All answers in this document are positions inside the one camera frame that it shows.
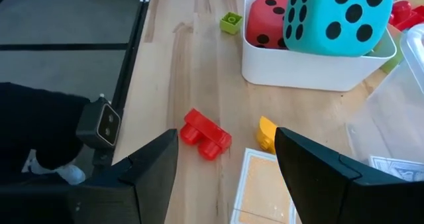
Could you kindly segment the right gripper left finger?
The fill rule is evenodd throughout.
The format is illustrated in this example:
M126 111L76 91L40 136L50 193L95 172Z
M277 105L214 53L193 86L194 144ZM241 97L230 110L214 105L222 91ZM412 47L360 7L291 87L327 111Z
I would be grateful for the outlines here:
M169 129L78 185L57 174L1 185L0 224L164 224L177 163Z

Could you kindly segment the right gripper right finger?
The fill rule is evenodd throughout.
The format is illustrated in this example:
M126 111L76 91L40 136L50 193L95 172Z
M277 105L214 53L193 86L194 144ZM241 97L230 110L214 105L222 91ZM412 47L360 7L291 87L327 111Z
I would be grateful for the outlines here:
M407 182L284 127L278 164L302 224L424 224L424 182Z

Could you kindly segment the clear plastic container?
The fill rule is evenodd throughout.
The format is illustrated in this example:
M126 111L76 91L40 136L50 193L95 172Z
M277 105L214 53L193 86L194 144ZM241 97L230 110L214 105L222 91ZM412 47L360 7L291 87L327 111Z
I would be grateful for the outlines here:
M401 62L346 124L354 159L367 165L370 156L424 163L424 23L400 48Z

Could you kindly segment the yellow wedge toy block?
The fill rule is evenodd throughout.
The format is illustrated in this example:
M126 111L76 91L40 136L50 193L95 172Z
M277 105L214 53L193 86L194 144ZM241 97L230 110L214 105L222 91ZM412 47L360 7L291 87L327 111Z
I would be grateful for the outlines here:
M259 119L258 130L256 132L256 140L259 147L271 154L276 153L275 149L275 135L277 126L268 118L261 116Z

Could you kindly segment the red toy brick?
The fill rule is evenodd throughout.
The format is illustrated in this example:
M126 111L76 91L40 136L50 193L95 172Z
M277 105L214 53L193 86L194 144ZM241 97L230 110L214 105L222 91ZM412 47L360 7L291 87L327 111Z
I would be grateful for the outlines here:
M197 145L206 160L215 160L231 146L232 136L196 109L184 117L180 138L188 145Z

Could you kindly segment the white plastic bin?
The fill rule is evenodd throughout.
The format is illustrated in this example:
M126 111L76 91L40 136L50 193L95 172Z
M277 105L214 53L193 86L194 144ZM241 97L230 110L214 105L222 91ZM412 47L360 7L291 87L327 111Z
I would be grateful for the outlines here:
M244 0L242 29L241 73L252 84L349 91L396 55L397 47L388 30L369 56L318 56L255 47L246 40L247 19L255 1Z

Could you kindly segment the teal foam die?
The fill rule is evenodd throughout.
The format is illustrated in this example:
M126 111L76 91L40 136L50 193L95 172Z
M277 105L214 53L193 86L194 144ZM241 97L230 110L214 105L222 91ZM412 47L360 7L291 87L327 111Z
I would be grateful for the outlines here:
M394 0L288 0L283 36L289 50L358 57L382 38Z

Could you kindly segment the pink-red toy brick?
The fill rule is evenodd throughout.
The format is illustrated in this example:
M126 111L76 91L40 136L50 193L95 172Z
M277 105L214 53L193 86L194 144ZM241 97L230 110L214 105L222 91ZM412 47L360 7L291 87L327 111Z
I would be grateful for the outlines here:
M400 31L424 23L424 5L414 7L408 1L395 2L392 6L389 23Z

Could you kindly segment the pink foam die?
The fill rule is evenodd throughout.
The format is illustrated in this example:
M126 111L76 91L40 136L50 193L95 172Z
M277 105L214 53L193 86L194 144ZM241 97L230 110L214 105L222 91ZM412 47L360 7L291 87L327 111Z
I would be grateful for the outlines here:
M286 49L284 17L288 0L256 0L248 14L246 40L257 48Z

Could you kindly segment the small green toy block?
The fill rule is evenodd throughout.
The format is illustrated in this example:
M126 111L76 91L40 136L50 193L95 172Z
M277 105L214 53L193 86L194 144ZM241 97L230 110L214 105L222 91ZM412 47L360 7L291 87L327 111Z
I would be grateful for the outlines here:
M236 13L228 12L219 21L219 27L223 32L235 35L239 32L243 17Z

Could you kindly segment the person's foot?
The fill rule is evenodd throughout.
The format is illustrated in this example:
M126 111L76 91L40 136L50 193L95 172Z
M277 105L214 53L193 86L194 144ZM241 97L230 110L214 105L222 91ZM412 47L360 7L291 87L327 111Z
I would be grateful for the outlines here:
M71 158L60 158L47 151L36 151L26 165L27 170L33 174L58 174L71 185L80 184L86 179L83 170L74 165Z

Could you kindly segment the blue-print playing card deck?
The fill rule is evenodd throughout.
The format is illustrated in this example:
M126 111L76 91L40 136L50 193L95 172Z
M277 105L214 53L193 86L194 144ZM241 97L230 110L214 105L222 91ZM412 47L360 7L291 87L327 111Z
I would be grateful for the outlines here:
M369 165L408 182L424 181L424 163L370 156Z

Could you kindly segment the person's leg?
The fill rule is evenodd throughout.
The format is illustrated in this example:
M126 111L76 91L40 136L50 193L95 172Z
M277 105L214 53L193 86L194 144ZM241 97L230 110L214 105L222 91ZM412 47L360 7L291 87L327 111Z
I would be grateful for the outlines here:
M0 184L59 176L33 174L27 170L27 160L36 151L47 151L74 161L83 148L76 129L90 102L78 95L0 82Z

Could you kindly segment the black aluminium table frame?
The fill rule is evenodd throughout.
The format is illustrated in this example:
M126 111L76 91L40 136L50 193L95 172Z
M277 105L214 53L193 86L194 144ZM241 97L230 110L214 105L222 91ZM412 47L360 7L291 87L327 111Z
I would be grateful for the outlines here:
M121 120L123 120L123 113L133 75L134 63L148 12L149 2L150 0L140 0L138 5L131 35L129 42L127 43L127 49L121 66L119 79L117 80L117 85L112 99L111 106L120 115Z

